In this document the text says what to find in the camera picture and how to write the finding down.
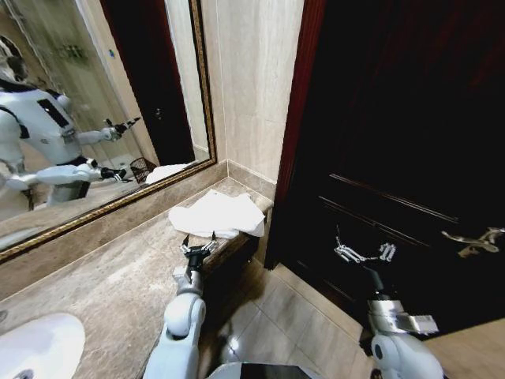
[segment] marble countertop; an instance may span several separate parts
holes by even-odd
[[[249,193],[263,212],[272,206],[232,178],[210,188],[231,196]],[[207,191],[179,205],[187,207]],[[71,313],[86,331],[74,378],[138,377],[163,326],[165,306],[177,290],[171,274],[186,264],[179,250],[185,234],[172,227],[167,212],[1,301],[0,311],[8,313],[0,322],[0,334],[45,314]],[[206,264],[218,260],[229,243],[220,239],[214,258]]]

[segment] sink basin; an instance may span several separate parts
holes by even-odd
[[[84,349],[84,326],[53,313],[0,336],[1,379],[70,379]]]

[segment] door handle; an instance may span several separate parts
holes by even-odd
[[[480,238],[468,238],[462,237],[460,235],[450,235],[446,231],[442,231],[442,235],[452,241],[465,243],[469,246],[469,248],[480,247],[490,253],[499,252],[499,247],[495,245],[495,242],[496,239],[503,234],[505,234],[505,228],[503,227],[489,227],[488,231],[486,231]]]

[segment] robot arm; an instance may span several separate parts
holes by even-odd
[[[130,129],[140,117],[135,117],[122,124],[112,125],[110,119],[105,120],[107,126],[101,130],[92,130],[90,132],[78,133],[77,141],[80,145],[97,144],[100,141],[117,141],[123,133]]]
[[[176,377],[196,378],[198,368],[198,338],[205,318],[202,300],[203,280],[200,275],[204,258],[218,245],[215,234],[202,246],[188,246],[189,236],[181,246],[188,266],[176,268],[177,297],[166,306],[165,323],[158,345],[152,351],[144,379]]]
[[[368,319],[374,333],[372,353],[383,379],[443,379],[443,369],[433,353],[409,333],[438,332],[433,317],[411,316],[399,300],[386,294],[379,273],[366,263],[388,264],[395,255],[396,246],[384,243],[380,256],[364,257],[341,243],[337,235],[335,252],[347,263],[356,264],[371,276],[375,294],[368,301]]]
[[[37,183],[57,185],[78,181],[94,182],[106,178],[115,178],[121,181],[125,174],[125,170],[99,167],[94,159],[89,159],[88,162],[79,166],[68,164],[44,168],[35,173],[13,174],[7,179],[6,185],[15,190],[28,190],[30,186]]]

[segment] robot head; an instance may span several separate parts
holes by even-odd
[[[3,80],[13,83],[24,83],[28,70],[21,53],[14,42],[5,36],[0,36],[0,73]]]

